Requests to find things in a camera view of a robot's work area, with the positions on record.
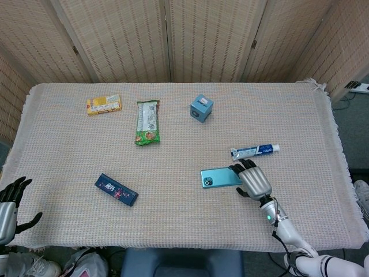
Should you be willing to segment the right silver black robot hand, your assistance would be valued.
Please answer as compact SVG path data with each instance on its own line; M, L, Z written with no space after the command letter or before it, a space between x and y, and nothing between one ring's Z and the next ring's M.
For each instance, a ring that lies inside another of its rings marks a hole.
M251 159L239 159L228 168L241 180L243 188L236 188L242 197L248 197L255 201L261 201L264 197L270 197L272 187L263 171Z

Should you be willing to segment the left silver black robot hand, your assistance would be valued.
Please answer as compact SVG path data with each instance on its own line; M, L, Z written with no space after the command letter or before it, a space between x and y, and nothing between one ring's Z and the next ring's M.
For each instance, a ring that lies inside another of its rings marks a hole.
M31 221L18 224L18 208L24 190L31 182L32 179L23 176L0 191L0 246L8 245L15 235L34 227L43 216L43 213L39 212Z

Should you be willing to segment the teal smartphone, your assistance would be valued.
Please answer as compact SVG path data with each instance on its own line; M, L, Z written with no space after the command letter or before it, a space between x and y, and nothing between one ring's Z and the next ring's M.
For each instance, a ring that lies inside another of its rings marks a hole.
M240 186L242 184L240 178L227 167L201 170L200 176L204 189Z

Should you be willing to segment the blue white toothpaste tube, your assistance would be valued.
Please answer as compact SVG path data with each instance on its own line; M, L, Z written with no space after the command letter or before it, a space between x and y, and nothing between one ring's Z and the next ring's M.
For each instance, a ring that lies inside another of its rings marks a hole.
M278 144L258 145L247 148L232 148L230 151L233 161L250 158L253 156L268 155L274 152L279 152L280 146Z

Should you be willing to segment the white sneaker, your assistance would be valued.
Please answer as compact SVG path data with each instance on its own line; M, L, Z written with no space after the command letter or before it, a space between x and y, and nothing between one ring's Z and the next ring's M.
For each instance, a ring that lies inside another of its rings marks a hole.
M60 266L34 253L0 254L0 277L59 277Z

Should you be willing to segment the beige woven tablecloth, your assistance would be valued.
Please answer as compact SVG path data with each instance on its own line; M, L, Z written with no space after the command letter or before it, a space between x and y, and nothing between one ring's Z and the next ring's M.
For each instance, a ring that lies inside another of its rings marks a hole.
M89 116L86 101L119 94L122 109ZM204 123L190 115L203 94ZM137 102L159 100L160 142L135 144ZM232 164L232 148L278 144L254 157L273 195L315 249L359 248L369 229L349 177L326 92L297 83L50 83L27 96L0 188L26 176L13 245L220 248L279 252L259 203L234 187L204 189L200 172ZM137 192L132 207L95 186L105 174Z

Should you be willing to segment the blue cube box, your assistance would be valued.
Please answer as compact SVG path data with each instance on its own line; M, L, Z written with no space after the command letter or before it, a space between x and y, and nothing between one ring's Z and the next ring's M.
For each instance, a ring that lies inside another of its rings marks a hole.
M213 104L214 102L211 99L200 94L190 106L190 115L197 121L204 123L212 112Z

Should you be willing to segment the white shoe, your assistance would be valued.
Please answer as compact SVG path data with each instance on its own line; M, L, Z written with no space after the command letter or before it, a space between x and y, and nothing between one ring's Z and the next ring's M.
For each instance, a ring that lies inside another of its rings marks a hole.
M364 218L369 223L369 184L364 180L357 180L353 186Z

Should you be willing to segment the blue chair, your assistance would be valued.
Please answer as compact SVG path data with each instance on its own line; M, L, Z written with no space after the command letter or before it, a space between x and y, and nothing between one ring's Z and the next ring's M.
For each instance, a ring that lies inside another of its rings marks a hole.
M121 277L244 277L243 254L225 249L130 248Z

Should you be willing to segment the dark blue long box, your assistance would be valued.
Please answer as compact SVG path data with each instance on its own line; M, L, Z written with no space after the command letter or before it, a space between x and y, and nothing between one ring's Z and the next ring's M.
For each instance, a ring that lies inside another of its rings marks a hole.
M105 174L99 176L95 182L95 186L130 207L134 205L139 195L137 192L127 188Z

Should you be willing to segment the green snack packet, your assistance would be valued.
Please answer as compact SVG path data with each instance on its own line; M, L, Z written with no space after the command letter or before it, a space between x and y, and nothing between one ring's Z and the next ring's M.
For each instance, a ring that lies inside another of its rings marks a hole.
M159 100L137 102L138 114L135 134L135 144L137 146L160 142L159 106Z

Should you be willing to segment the white power strip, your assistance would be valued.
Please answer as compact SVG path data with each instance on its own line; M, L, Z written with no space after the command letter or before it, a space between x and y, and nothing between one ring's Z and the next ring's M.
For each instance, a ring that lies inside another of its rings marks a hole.
M344 88L349 92L369 94L369 84L359 81L350 81Z

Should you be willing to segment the yellow snack box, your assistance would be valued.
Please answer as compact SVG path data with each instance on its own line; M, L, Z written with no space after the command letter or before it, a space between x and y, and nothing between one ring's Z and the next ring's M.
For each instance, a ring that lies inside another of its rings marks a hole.
M121 97L116 94L88 99L86 107L89 116L119 111L122 109Z

